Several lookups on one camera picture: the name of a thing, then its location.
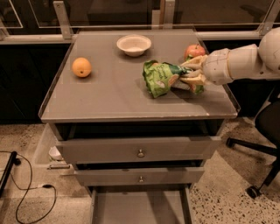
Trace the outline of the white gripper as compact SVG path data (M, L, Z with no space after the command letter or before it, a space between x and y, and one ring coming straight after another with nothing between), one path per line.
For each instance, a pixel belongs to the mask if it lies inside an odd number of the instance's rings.
M189 59L181 66L195 71L184 74L179 79L192 85L206 85L207 80L215 85L231 83L233 79L228 71L228 54L229 50L224 48L213 51L208 56L200 55Z

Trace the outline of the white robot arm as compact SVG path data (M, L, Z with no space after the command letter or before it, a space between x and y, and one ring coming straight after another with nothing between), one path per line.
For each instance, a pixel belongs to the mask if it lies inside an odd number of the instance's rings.
M193 72L179 79L187 84L224 85L235 80L277 80L280 75L280 28L265 34L259 45L213 51L182 64Z

